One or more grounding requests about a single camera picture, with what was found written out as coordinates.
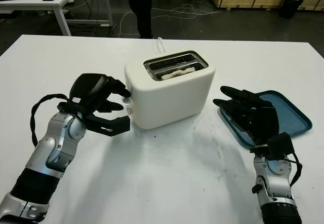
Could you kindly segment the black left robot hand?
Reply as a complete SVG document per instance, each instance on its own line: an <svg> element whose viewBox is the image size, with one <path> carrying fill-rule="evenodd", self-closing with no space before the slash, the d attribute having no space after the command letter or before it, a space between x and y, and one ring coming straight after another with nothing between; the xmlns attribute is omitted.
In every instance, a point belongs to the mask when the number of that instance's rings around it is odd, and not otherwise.
<svg viewBox="0 0 324 224"><path fill-rule="evenodd" d="M71 100L80 99L73 106L83 115L90 115L95 111L110 113L122 110L122 105L107 100L111 94L118 94L125 98L131 96L131 93L120 80L105 74L83 73L71 87L69 98Z"/></svg>

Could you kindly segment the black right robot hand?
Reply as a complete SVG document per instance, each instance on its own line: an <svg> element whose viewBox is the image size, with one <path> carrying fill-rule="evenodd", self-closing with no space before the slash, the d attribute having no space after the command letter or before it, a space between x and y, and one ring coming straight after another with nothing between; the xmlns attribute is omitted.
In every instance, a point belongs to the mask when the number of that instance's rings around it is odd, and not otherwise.
<svg viewBox="0 0 324 224"><path fill-rule="evenodd" d="M231 99L214 99L213 103L225 112L241 132L248 134L254 145L265 144L267 139L279 134L277 112L270 101L248 90L230 86L221 86L220 90Z"/></svg>

